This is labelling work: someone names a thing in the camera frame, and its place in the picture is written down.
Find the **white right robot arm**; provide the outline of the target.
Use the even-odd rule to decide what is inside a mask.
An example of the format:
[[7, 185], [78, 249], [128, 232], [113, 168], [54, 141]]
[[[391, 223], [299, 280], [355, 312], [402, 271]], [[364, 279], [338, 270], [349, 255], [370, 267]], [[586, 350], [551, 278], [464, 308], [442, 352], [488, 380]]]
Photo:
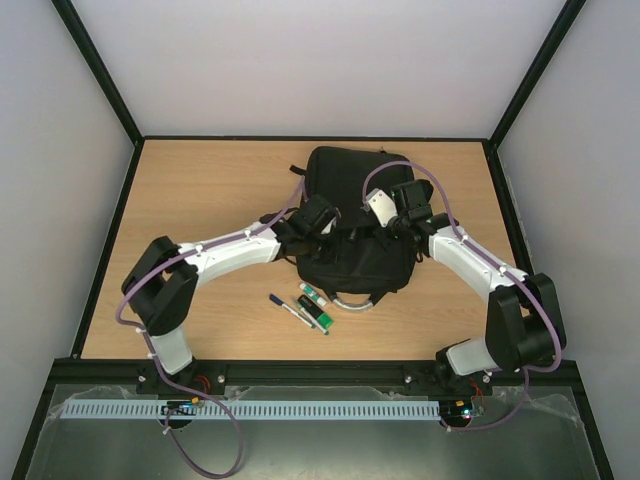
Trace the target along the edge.
[[[448, 267], [486, 303], [484, 335], [444, 349], [444, 361], [436, 367], [438, 384], [455, 392], [483, 370], [557, 368], [566, 334], [553, 281], [500, 260], [448, 213], [433, 214], [432, 192], [430, 182], [416, 180], [392, 187], [389, 194], [376, 188], [364, 203], [392, 236]], [[539, 365], [548, 358], [549, 366]]]

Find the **blue capped pen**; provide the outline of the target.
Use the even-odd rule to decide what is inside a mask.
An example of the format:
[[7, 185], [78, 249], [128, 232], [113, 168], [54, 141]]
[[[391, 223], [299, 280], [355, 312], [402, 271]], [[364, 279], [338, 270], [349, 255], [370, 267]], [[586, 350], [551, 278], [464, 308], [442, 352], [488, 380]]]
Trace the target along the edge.
[[282, 299], [280, 299], [276, 295], [270, 294], [269, 295], [269, 300], [272, 303], [274, 303], [275, 305], [277, 305], [278, 307], [280, 307], [281, 309], [283, 309], [284, 311], [286, 311], [287, 313], [289, 313], [290, 315], [296, 317], [298, 320], [300, 320], [306, 326], [308, 326], [310, 328], [314, 328], [314, 325], [313, 325], [313, 323], [311, 321], [309, 321], [300, 312], [298, 312], [296, 309], [292, 308], [290, 305], [288, 305], [286, 302], [284, 302]]

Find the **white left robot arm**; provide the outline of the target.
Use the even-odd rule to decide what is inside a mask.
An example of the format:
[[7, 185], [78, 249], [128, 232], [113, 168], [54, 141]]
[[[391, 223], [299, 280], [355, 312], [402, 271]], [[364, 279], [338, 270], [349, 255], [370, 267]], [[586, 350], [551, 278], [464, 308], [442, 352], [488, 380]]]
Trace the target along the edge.
[[194, 361], [182, 324], [198, 288], [255, 264], [315, 254], [339, 218], [336, 207], [313, 195], [213, 239], [178, 244], [158, 237], [123, 281], [116, 320], [139, 329], [164, 372], [176, 375]]

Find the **green capped thin pen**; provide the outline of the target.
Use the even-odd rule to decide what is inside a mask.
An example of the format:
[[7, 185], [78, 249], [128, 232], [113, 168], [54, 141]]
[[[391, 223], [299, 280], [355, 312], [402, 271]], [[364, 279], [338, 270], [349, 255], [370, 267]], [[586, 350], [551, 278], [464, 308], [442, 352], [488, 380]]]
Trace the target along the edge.
[[298, 307], [298, 309], [323, 335], [329, 335], [329, 331], [327, 330], [327, 328], [322, 326], [318, 322], [318, 320], [316, 320], [307, 310], [305, 310], [303, 307]]

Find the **black student bag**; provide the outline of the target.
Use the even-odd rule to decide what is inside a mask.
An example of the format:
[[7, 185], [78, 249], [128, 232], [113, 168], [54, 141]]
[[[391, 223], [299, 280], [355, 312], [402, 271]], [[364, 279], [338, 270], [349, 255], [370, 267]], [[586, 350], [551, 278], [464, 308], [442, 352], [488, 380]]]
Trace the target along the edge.
[[390, 237], [375, 215], [363, 209], [368, 192], [390, 194], [393, 186], [414, 179], [407, 161], [385, 151], [335, 146], [320, 146], [310, 154], [305, 193], [326, 199], [339, 218], [320, 253], [296, 258], [297, 272], [343, 310], [364, 312], [411, 278], [415, 251]]

